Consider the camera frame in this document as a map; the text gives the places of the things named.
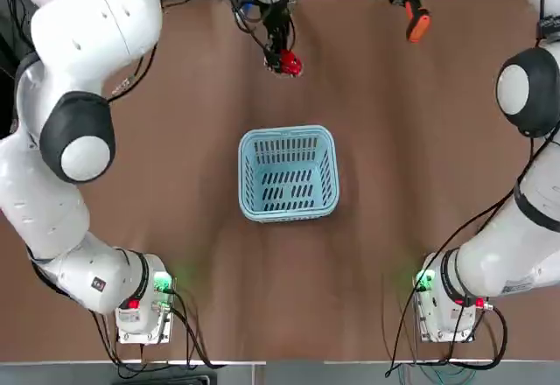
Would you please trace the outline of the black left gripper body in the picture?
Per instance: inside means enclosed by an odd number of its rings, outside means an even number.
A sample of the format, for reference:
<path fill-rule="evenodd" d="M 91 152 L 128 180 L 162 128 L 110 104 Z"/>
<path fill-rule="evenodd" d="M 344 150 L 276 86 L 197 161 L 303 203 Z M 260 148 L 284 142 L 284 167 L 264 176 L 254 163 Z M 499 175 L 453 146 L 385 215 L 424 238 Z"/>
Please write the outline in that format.
<path fill-rule="evenodd" d="M 262 22 L 267 33 L 288 33 L 291 28 L 288 2 L 263 3 Z"/>

